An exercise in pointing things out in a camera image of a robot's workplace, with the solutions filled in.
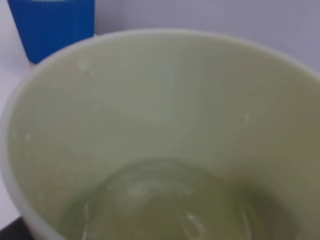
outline liquid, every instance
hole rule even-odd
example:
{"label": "liquid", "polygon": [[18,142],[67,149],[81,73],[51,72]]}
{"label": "liquid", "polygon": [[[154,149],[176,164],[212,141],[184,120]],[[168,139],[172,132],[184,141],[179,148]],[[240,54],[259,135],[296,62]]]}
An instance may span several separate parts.
{"label": "liquid", "polygon": [[162,160],[114,173],[73,204],[62,222],[69,240],[294,240],[298,235],[292,218],[267,197],[235,194],[203,170]]}

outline blue object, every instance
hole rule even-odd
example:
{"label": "blue object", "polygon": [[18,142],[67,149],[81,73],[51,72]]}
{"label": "blue object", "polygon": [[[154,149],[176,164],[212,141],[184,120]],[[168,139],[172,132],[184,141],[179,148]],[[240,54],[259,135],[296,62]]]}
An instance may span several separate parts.
{"label": "blue object", "polygon": [[37,64],[95,33],[95,0],[8,0],[28,59]]}

